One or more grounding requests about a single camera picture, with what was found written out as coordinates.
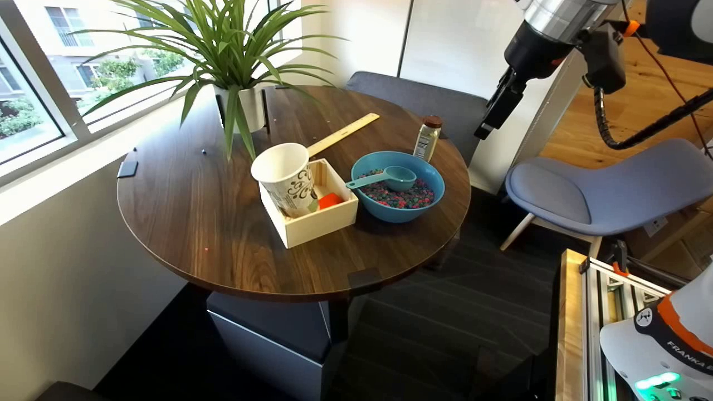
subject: small bottle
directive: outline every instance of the small bottle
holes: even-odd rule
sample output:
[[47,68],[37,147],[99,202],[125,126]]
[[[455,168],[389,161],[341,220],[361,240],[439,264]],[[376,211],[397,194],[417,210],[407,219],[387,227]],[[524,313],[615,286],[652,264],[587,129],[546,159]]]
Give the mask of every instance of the small bottle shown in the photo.
[[441,137],[441,119],[436,117],[422,119],[422,126],[419,128],[419,139],[414,145],[414,157],[429,161],[431,151],[436,151],[439,137]]

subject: window sill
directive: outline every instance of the window sill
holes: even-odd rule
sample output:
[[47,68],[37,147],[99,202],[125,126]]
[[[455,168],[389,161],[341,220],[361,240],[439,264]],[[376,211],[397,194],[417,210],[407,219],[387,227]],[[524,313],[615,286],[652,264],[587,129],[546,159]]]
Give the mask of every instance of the window sill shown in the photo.
[[111,166],[131,151],[156,126],[180,120],[182,98],[171,101],[117,129],[107,131],[76,151],[47,162],[0,187],[0,227],[47,198],[60,194],[88,175]]

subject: blue bowl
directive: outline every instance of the blue bowl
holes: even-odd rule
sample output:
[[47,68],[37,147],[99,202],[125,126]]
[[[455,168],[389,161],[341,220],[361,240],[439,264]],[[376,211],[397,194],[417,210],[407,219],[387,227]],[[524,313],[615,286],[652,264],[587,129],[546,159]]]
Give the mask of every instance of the blue bowl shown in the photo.
[[439,169],[434,169],[429,162],[426,162],[422,159],[417,159],[412,153],[405,151],[372,151],[361,157],[353,166],[352,166],[352,180],[358,176],[367,176],[375,175],[376,169],[382,169],[387,166],[401,166],[407,168],[417,175],[419,180],[422,180],[429,190],[431,190],[431,202],[422,206],[422,207],[392,207],[392,206],[380,206],[375,198],[370,198],[363,190],[356,190],[356,197],[361,200],[361,206],[378,220],[385,223],[407,223],[419,219],[420,214],[426,214],[429,207],[434,207],[444,194],[445,194],[445,180],[439,175]]

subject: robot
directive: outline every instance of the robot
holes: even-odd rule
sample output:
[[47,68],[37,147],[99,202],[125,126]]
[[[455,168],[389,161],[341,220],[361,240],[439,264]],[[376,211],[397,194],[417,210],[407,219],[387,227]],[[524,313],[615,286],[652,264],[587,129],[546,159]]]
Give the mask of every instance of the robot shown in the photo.
[[[524,98],[525,82],[549,76],[572,50],[583,53],[587,64],[583,80],[594,87],[594,93],[610,93],[625,84],[616,42],[620,34],[632,26],[609,20],[620,0],[518,3],[524,23],[506,48],[507,69],[487,101],[476,139],[498,129]],[[710,20],[713,0],[648,0],[645,25],[638,26],[638,34],[651,39],[662,53],[713,64]],[[627,140],[605,143],[615,149],[631,147],[708,101],[713,89]],[[639,401],[713,401],[713,266],[632,319],[603,325],[599,345]]]

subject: green leaves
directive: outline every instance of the green leaves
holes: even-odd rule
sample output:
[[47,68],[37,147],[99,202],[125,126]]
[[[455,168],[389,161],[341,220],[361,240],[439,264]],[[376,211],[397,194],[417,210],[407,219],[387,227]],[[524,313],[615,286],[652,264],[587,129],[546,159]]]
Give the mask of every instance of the green leaves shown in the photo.
[[[167,76],[146,80],[123,91],[116,91],[93,106],[87,113],[123,98],[143,87],[174,82],[174,97],[184,91],[182,117],[187,119],[197,91],[207,84],[230,91],[224,133],[231,133],[231,128],[238,128],[242,133],[248,129],[244,113],[238,97],[231,97],[233,89],[250,89],[258,82],[287,84],[283,76],[308,76],[319,82],[327,82],[323,76],[330,74],[316,64],[275,64],[274,61],[283,53],[316,53],[332,57],[319,48],[310,48],[310,40],[323,40],[333,37],[311,34],[299,39],[283,39],[285,26],[295,20],[324,14],[321,4],[308,4],[293,10],[292,3],[285,3],[267,11],[255,20],[255,10],[244,14],[244,0],[174,0],[171,4],[161,0],[113,0],[127,14],[146,20],[146,26],[129,30],[83,30],[76,34],[104,34],[104,37],[127,37],[131,44],[103,52],[91,61],[111,57],[111,53],[131,53],[138,50],[156,50],[171,57],[177,57],[191,62],[191,74]],[[248,151],[254,153],[250,137],[242,137]]]

